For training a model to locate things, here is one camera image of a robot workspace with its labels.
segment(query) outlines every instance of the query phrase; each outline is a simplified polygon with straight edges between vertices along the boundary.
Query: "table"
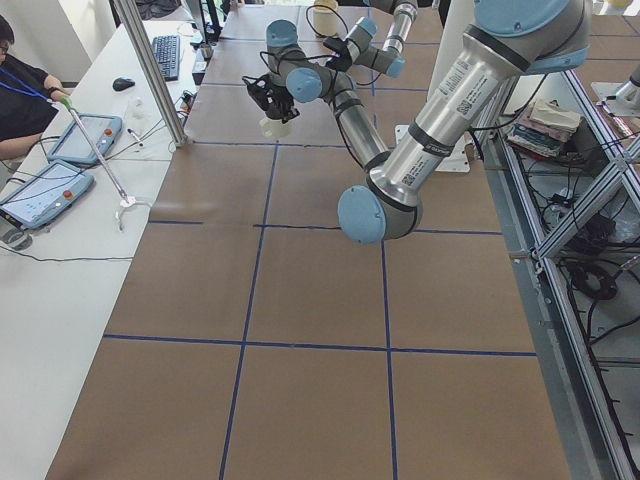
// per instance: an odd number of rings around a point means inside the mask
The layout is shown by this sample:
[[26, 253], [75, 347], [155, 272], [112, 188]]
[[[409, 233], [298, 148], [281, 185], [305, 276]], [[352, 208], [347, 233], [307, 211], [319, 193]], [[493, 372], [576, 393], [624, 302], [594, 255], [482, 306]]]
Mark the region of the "table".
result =
[[[173, 34], [184, 22], [145, 22], [149, 38]], [[170, 95], [194, 92], [191, 69], [195, 53], [182, 38], [181, 75], [168, 82]], [[116, 77], [131, 77], [136, 85], [115, 92]], [[125, 117], [125, 131], [109, 153], [132, 143], [126, 133], [125, 113], [135, 99], [142, 101], [151, 128], [157, 109], [133, 47], [119, 28], [93, 63], [72, 96], [83, 113]], [[63, 111], [44, 136], [60, 134], [71, 117]], [[161, 129], [144, 147], [130, 149], [110, 165], [128, 193], [153, 201], [173, 155], [171, 137]], [[17, 177], [27, 178], [46, 165], [36, 146], [24, 160]], [[39, 258], [130, 258], [147, 223], [149, 209], [135, 207], [124, 215], [124, 231], [116, 228], [114, 212], [119, 195], [106, 172], [90, 170], [93, 189], [49, 228], [33, 234], [33, 245], [24, 253]], [[11, 183], [2, 197], [17, 184]], [[39, 263], [0, 251], [0, 471], [4, 478], [43, 478], [58, 448], [95, 354], [130, 260]]]

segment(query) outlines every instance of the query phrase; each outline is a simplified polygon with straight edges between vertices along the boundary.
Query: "lanyard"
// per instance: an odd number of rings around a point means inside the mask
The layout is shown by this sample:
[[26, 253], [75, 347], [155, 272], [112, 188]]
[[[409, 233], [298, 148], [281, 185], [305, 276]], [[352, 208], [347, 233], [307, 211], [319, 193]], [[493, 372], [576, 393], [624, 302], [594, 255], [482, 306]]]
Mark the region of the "lanyard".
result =
[[16, 82], [18, 82], [20, 85], [22, 85], [24, 88], [26, 88], [26, 90], [21, 90], [19, 88], [12, 87], [11, 85], [7, 85], [4, 82], [0, 82], [0, 87], [4, 87], [7, 90], [11, 90], [13, 92], [17, 92], [17, 93], [20, 93], [22, 95], [26, 95], [28, 97], [38, 97], [38, 98], [43, 99], [45, 102], [51, 103], [51, 101], [47, 97], [45, 97], [40, 92], [38, 92], [37, 90], [33, 89], [32, 87], [30, 87], [26, 83], [24, 83], [22, 80], [20, 80], [18, 77], [16, 77], [13, 73], [8, 72], [7, 70], [5, 70], [2, 67], [0, 67], [0, 72], [10, 76], [11, 78], [13, 78]]

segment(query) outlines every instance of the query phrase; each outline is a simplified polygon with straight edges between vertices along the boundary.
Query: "tablet screen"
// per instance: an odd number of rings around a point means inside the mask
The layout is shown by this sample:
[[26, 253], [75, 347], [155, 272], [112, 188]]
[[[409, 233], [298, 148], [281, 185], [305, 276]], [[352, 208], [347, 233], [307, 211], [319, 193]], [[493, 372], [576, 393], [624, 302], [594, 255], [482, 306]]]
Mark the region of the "tablet screen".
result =
[[[94, 145], [100, 140], [104, 131], [111, 126], [112, 118], [81, 116], [84, 127], [89, 132]], [[55, 152], [57, 157], [88, 158], [93, 155], [91, 145], [84, 138], [77, 125], [73, 125], [69, 134], [63, 139]]]
[[33, 222], [47, 207], [56, 202], [65, 190], [81, 179], [82, 172], [53, 164], [18, 194], [3, 202], [2, 209], [23, 223]]

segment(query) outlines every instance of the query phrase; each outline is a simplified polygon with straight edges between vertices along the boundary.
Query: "person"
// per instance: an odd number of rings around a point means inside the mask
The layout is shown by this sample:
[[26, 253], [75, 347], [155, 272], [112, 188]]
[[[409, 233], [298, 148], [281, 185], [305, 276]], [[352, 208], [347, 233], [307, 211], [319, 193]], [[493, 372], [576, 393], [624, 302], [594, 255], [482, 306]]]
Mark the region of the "person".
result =
[[67, 96], [56, 77], [9, 53], [14, 42], [0, 15], [0, 160], [26, 155], [58, 112], [51, 100]]

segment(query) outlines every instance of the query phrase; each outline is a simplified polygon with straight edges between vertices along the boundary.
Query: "white wall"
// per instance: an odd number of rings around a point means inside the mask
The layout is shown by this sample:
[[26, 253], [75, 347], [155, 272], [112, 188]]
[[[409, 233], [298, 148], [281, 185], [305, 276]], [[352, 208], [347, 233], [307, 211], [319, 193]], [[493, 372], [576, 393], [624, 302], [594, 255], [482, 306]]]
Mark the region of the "white wall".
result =
[[93, 61], [116, 31], [108, 0], [58, 0]]
[[12, 53], [63, 82], [79, 82], [115, 25], [107, 0], [1, 0]]

